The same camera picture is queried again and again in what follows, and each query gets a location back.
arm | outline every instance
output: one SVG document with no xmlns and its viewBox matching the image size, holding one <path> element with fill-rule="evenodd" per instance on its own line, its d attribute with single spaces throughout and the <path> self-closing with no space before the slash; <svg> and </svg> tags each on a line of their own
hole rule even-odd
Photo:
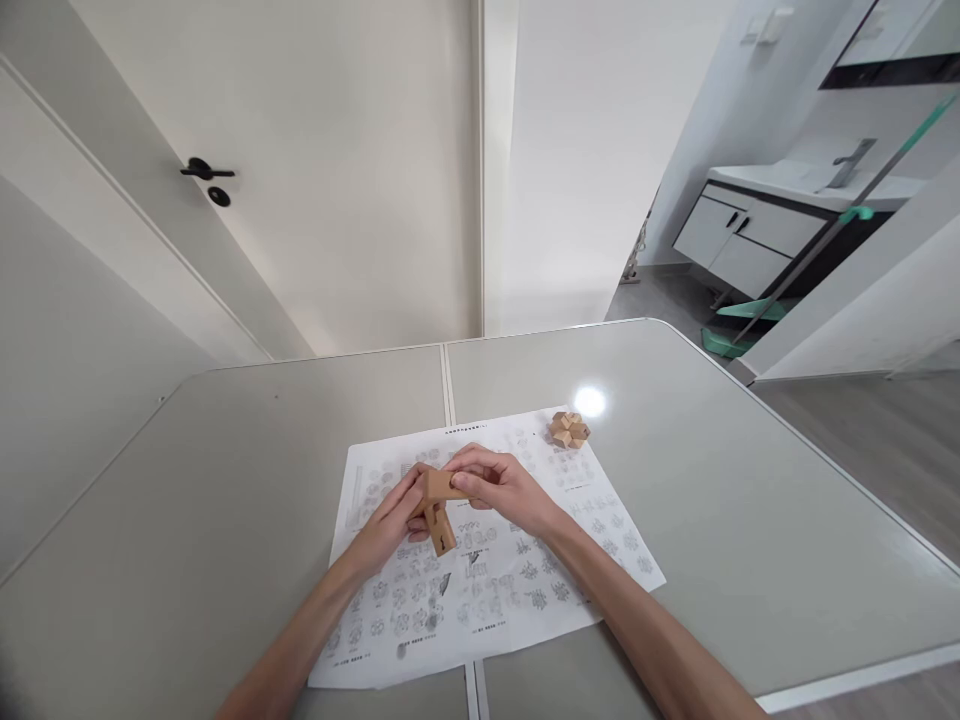
<svg viewBox="0 0 960 720">
<path fill-rule="evenodd" d="M 351 598 L 384 566 L 400 541 L 425 540 L 423 518 L 407 517 L 423 497 L 417 463 L 383 499 L 263 657 L 217 712 L 217 720 L 286 718 Z"/>
<path fill-rule="evenodd" d="M 599 608 L 667 720 L 765 718 L 743 686 L 544 492 L 513 455 L 468 445 L 453 484 L 543 539 Z"/>
</svg>

white paper sheet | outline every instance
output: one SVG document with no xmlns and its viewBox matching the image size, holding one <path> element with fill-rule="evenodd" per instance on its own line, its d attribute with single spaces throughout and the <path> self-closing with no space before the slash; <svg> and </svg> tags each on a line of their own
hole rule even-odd
<svg viewBox="0 0 960 720">
<path fill-rule="evenodd" d="M 353 445 L 347 453 L 331 564 L 399 482 L 423 461 L 442 467 L 468 442 L 511 452 L 646 590 L 666 582 L 588 442 L 549 442 L 549 408 Z M 404 542 L 353 599 L 310 673 L 311 687 L 385 687 L 519 650 L 600 620 L 539 540 L 496 511 L 448 502 L 457 547 Z"/>
</svg>

door handle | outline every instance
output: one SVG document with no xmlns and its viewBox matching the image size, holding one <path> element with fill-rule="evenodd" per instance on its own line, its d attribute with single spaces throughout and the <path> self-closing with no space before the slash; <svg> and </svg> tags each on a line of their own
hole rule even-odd
<svg viewBox="0 0 960 720">
<path fill-rule="evenodd" d="M 181 175 L 192 175 L 201 180 L 213 180 L 215 177 L 235 177 L 233 170 L 214 170 L 200 158 L 190 158 L 185 168 L 180 168 Z"/>
</svg>

person's left hand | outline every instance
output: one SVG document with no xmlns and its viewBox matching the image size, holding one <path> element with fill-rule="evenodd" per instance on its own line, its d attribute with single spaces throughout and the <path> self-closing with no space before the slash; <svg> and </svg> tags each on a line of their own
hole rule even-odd
<svg viewBox="0 0 960 720">
<path fill-rule="evenodd" d="M 337 562 L 343 562 L 366 581 L 380 572 L 407 533 L 410 533 L 410 542 L 421 542 L 430 537 L 422 517 L 407 520 L 423 499 L 423 479 L 420 476 L 427 469 L 430 466 L 424 463 L 410 468 L 380 507 L 373 511 L 367 524 Z"/>
</svg>

gray table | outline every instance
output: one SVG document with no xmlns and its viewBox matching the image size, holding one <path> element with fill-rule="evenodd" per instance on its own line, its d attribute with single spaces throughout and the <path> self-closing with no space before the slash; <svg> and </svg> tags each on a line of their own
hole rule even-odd
<svg viewBox="0 0 960 720">
<path fill-rule="evenodd" d="M 447 355 L 456 422 L 606 396 L 590 443 L 667 578 L 653 595 L 755 697 L 960 640 L 956 568 L 669 325 Z M 488 659 L 484 676 L 495 720 L 650 712 L 604 626 Z"/>
<path fill-rule="evenodd" d="M 591 443 L 667 577 L 656 597 L 752 693 L 955 651 L 956 569 L 637 321 L 191 379 L 0 588 L 0 677 L 26 717 L 208 717 L 323 573 L 349 445 L 588 385 L 607 397 Z M 306 691 L 297 716 L 486 715 L 484 681 L 494 720 L 650 713 L 601 624 L 466 678 Z"/>
</svg>

